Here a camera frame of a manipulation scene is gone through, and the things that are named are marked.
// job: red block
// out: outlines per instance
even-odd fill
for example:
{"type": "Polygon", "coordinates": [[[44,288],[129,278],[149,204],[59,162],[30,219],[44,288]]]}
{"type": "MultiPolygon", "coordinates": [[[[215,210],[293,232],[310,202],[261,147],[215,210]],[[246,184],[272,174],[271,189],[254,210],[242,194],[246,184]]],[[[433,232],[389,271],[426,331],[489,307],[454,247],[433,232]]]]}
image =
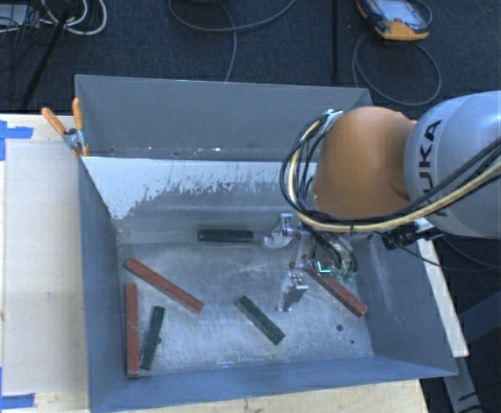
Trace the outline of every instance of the red block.
{"type": "Polygon", "coordinates": [[[125,308],[127,327],[127,376],[139,376],[139,318],[138,318],[138,287],[135,283],[126,283],[125,308]]]}
{"type": "Polygon", "coordinates": [[[204,306],[202,301],[196,299],[190,293],[185,292],[183,289],[176,286],[171,281],[166,280],[162,275],[157,274],[145,264],[134,258],[127,259],[125,268],[191,311],[200,312],[204,306]]]}
{"type": "Polygon", "coordinates": [[[306,269],[306,272],[357,317],[365,315],[368,311],[367,306],[346,287],[337,283],[330,275],[321,275],[311,269],[306,269]]]}

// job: bin floor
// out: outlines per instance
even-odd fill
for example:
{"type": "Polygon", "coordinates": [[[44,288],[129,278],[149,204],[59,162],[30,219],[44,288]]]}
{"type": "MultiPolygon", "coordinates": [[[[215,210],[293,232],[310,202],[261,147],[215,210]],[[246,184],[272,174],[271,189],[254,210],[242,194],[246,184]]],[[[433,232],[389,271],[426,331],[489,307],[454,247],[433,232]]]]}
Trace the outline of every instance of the bin floor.
{"type": "MultiPolygon", "coordinates": [[[[307,274],[309,289],[301,300],[288,312],[276,310],[295,250],[295,242],[274,250],[258,243],[119,244],[121,284],[138,284],[140,350],[152,307],[165,308],[152,369],[141,374],[373,355],[365,317],[353,315],[307,274]],[[193,313],[125,270],[128,257],[202,301],[201,312],[193,313]],[[235,306],[243,295],[285,333],[279,344],[235,306]]],[[[344,285],[359,298],[354,280],[344,285]]]]}

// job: wooden table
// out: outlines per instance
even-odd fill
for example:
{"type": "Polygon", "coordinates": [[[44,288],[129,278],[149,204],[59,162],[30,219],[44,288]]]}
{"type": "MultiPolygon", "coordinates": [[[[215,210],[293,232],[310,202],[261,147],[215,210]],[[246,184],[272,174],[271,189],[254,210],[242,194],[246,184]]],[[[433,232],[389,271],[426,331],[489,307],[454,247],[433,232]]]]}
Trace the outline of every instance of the wooden table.
{"type": "MultiPolygon", "coordinates": [[[[19,411],[88,411],[76,160],[39,115],[0,114],[8,127],[33,128],[7,139],[0,162],[0,366],[3,395],[35,393],[19,411]]],[[[60,118],[67,128],[72,117],[60,118]]],[[[437,261],[431,243],[423,256],[437,261]]],[[[439,268],[425,264],[455,357],[467,356],[439,268]]],[[[417,380],[237,399],[146,411],[427,412],[417,380]]]]}

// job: gray bin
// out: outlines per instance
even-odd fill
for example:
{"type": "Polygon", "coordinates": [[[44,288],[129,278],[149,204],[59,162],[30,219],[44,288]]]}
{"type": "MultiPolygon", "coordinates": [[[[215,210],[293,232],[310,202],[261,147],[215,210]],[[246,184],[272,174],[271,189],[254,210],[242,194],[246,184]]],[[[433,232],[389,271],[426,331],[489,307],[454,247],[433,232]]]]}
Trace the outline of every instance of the gray bin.
{"type": "Polygon", "coordinates": [[[275,310],[296,250],[261,243],[292,212],[281,160],[325,110],[370,105],[365,89],[78,75],[76,95],[90,146],[78,182],[92,411],[456,374],[424,265],[377,237],[356,244],[360,271],[345,283],[367,305],[364,317],[311,279],[291,311],[275,310]],[[198,242],[203,227],[254,239],[198,242]],[[200,299],[202,311],[126,271],[128,257],[200,299]],[[152,307],[165,307],[153,368],[137,379],[126,376],[128,281],[138,283],[140,347],[152,307]],[[279,344],[235,307],[242,295],[283,330],[279,344]]]}

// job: green block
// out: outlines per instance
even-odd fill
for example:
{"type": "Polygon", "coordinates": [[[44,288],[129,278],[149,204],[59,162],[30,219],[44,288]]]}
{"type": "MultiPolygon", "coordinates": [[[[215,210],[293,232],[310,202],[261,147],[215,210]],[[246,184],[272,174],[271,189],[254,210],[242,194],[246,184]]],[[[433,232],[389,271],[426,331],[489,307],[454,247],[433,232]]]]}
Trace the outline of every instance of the green block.
{"type": "Polygon", "coordinates": [[[198,231],[199,242],[250,243],[254,239],[252,231],[201,229],[198,231]]]}
{"type": "Polygon", "coordinates": [[[161,326],[163,325],[163,318],[164,308],[161,306],[153,306],[149,330],[147,331],[147,335],[145,337],[144,351],[139,363],[139,366],[145,370],[151,370],[153,360],[155,358],[155,350],[157,349],[157,345],[161,342],[158,334],[160,333],[161,326]]]}
{"type": "Polygon", "coordinates": [[[283,331],[266,317],[266,315],[245,295],[235,302],[235,306],[237,306],[237,308],[275,345],[279,344],[285,337],[283,331]]]}

